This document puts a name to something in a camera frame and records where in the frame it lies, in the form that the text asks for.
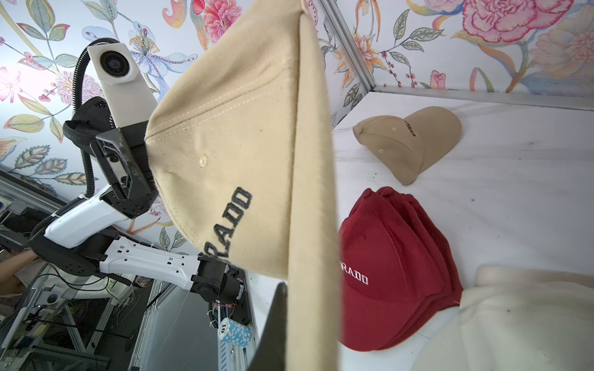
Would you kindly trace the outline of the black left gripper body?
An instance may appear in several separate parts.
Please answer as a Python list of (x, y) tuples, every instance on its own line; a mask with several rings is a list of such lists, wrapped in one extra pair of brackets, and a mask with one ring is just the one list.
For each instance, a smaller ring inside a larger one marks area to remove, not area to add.
[(77, 105), (64, 124), (65, 136), (97, 161), (108, 182), (99, 199), (129, 219), (146, 213), (158, 196), (145, 147), (147, 125), (116, 127), (102, 97)]

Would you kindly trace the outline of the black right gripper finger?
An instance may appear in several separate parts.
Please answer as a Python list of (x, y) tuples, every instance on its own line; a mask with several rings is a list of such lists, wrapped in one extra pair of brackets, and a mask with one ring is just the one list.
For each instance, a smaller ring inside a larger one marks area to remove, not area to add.
[(285, 371), (288, 287), (279, 283), (258, 349), (248, 371)]

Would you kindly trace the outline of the tan Colorado baseball cap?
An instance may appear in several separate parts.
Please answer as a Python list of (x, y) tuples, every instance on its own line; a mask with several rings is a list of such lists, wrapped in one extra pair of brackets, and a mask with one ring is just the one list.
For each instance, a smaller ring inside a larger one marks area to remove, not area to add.
[(326, 78), (302, 1), (256, 1), (172, 86), (145, 144), (177, 229), (288, 284), (288, 370), (335, 370), (340, 244)]

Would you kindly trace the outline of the maroon cap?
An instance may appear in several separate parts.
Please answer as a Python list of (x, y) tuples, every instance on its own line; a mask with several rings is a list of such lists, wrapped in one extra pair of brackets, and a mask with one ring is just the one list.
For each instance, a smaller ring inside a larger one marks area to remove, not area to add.
[(450, 244), (414, 196), (365, 190), (340, 227), (340, 242), (347, 348), (391, 348), (459, 305), (463, 286)]

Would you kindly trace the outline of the cream Colorado baseball cap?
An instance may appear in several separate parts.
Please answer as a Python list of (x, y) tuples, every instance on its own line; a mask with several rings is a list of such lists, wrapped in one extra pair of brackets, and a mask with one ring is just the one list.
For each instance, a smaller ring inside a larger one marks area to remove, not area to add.
[(591, 370), (593, 278), (483, 265), (414, 370)]

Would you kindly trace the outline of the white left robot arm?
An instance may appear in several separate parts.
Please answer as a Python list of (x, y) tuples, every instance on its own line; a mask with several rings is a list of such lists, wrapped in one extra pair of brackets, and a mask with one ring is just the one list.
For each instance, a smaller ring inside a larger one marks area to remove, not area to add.
[(239, 271), (204, 254), (178, 255), (121, 234), (115, 224), (149, 211), (158, 192), (144, 134), (148, 122), (116, 128), (108, 103), (93, 97), (66, 122), (64, 133), (97, 160), (108, 185), (80, 196), (40, 222), (29, 245), (45, 261), (75, 276), (139, 275), (174, 284), (208, 303), (239, 307), (247, 298)]

